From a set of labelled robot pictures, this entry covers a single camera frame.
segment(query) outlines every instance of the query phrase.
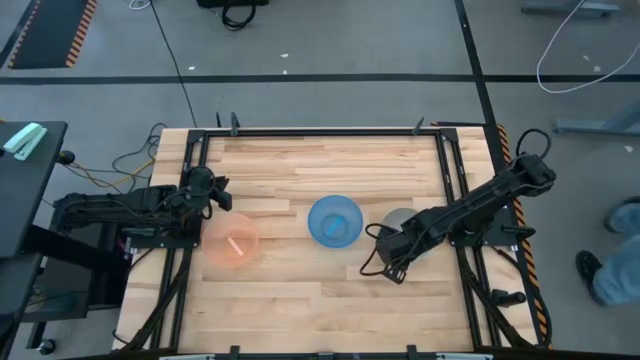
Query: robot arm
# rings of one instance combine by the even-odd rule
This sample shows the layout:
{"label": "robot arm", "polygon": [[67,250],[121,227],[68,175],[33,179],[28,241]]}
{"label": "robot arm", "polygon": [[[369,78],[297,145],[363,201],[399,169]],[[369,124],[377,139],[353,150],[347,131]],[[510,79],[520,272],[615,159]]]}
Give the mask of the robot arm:
{"label": "robot arm", "polygon": [[132,247],[190,248],[199,242],[202,218],[211,216],[211,200],[231,210],[231,195],[224,191],[228,182],[206,167],[193,167],[180,188],[162,185],[121,195],[69,194],[56,201],[53,223],[62,233],[112,223],[131,238]]}
{"label": "robot arm", "polygon": [[480,238],[494,214],[520,195],[538,196],[551,189],[556,174],[537,155],[523,154],[491,181],[452,204],[422,210],[405,221],[402,231],[379,237],[376,252],[382,273],[401,284],[409,264],[457,232]]}

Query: person's foot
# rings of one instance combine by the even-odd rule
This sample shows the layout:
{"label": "person's foot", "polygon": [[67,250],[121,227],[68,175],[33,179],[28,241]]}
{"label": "person's foot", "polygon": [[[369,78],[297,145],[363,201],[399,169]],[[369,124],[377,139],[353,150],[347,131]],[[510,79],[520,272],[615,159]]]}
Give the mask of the person's foot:
{"label": "person's foot", "polygon": [[576,255],[576,268],[593,301],[598,303],[598,305],[605,306],[605,302],[598,297],[593,288],[593,278],[596,276],[596,272],[602,268],[602,264],[598,258],[589,251],[580,251]]}
{"label": "person's foot", "polygon": [[607,231],[632,235],[640,231],[640,196],[631,197],[616,206],[604,219]]}

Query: concrete floor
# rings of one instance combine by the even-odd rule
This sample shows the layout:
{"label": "concrete floor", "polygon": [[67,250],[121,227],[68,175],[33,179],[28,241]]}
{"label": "concrete floor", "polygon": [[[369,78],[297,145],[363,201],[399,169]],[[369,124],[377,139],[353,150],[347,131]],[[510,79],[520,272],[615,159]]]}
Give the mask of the concrete floor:
{"label": "concrete floor", "polygon": [[[0,2],[0,44],[27,3]],[[127,4],[127,0],[98,3],[76,67],[30,71],[4,67],[0,77],[174,76],[151,9],[134,12]],[[285,70],[288,74],[471,74],[456,9],[449,0],[273,0],[258,9],[249,28],[237,33],[225,31],[216,14],[198,8],[195,1],[155,4],[185,76]],[[465,5],[480,63],[489,75],[534,74],[538,57],[563,19],[524,15],[514,0],[466,0]],[[636,2],[621,5],[624,11],[610,19],[570,22],[544,72],[597,75],[617,66],[637,41],[628,34],[640,30]],[[640,58],[625,72],[640,74]],[[200,126],[214,126],[216,111],[225,121],[235,111],[243,126],[413,125],[422,116],[428,122],[484,122],[473,83],[203,83],[188,84],[187,91]],[[611,116],[637,100],[640,84],[608,83],[549,95],[535,83],[492,83],[488,91],[496,120],[507,127],[514,143],[530,127],[550,131],[557,118]],[[0,117],[67,121],[64,147],[76,153],[79,163],[94,168],[109,168],[113,158],[136,150],[158,121],[170,127],[191,126],[178,84],[1,85]],[[589,249],[604,258],[623,240],[604,231],[602,218],[621,200],[637,195],[640,140],[581,135],[553,140],[548,163],[558,181],[552,194],[523,203],[529,224],[538,230],[532,243],[553,320],[554,347],[640,354],[640,306],[596,306],[573,265],[578,250]],[[628,152],[625,146],[634,150]],[[143,161],[140,156],[123,165],[133,169]],[[99,191],[56,167],[45,199]],[[51,209],[43,204],[36,223],[46,225],[50,216]],[[49,358],[106,353],[117,315],[106,310],[84,320],[51,323],[46,336],[56,339],[59,349]],[[23,349],[29,327],[22,326],[12,359],[42,358]]]}

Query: wooden table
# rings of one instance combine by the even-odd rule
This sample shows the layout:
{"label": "wooden table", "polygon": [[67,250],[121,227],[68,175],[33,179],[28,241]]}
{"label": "wooden table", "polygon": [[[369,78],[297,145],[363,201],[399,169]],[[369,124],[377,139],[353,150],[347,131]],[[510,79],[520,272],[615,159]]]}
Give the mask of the wooden table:
{"label": "wooden table", "polygon": [[[152,185],[179,182],[187,132],[163,131]],[[486,140],[478,127],[458,128],[458,135],[473,189],[494,175]],[[359,275],[374,246],[364,232],[336,250],[317,244],[307,229],[312,204],[331,194],[353,199],[365,223],[380,222],[396,208],[445,205],[432,138],[216,137],[207,158],[216,175],[231,179],[233,211],[258,225],[260,251],[238,270],[212,268],[202,251],[194,252],[180,353],[227,353],[231,345],[243,353],[404,352],[407,344],[425,352],[472,350],[455,250],[447,243],[415,261],[406,282],[396,285]],[[454,189],[459,196],[455,181]],[[524,292],[518,271],[484,251],[491,287]],[[133,269],[120,337],[130,339],[155,306],[164,259],[165,250],[156,249]],[[376,256],[370,269],[381,265]],[[476,307],[483,341],[490,344],[477,299]],[[503,312],[523,337],[536,341],[527,305]],[[167,313],[164,346],[173,309]]]}

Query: black and orange striped mat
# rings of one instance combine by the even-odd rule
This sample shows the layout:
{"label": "black and orange striped mat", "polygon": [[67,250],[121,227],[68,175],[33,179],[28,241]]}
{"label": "black and orange striped mat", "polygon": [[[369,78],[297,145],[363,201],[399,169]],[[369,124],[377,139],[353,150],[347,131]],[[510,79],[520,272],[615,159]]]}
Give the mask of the black and orange striped mat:
{"label": "black and orange striped mat", "polygon": [[96,0],[35,0],[10,69],[72,67],[87,36]]}

